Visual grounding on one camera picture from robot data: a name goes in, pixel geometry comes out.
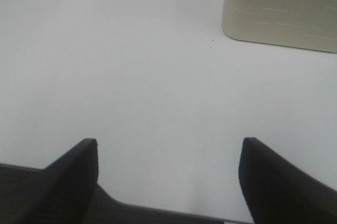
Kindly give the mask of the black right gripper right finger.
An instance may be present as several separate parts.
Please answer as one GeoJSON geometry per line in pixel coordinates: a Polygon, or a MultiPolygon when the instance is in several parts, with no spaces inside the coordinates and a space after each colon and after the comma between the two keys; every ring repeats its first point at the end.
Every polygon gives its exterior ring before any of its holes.
{"type": "Polygon", "coordinates": [[[336,223],[336,190],[257,138],[244,138],[238,173],[254,223],[336,223]]]}

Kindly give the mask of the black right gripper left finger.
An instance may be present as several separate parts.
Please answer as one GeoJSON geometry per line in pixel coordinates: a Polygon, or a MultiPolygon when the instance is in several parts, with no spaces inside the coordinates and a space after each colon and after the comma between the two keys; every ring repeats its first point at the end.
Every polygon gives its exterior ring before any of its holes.
{"type": "Polygon", "coordinates": [[[82,223],[97,178],[97,141],[83,139],[1,194],[1,223],[82,223]]]}

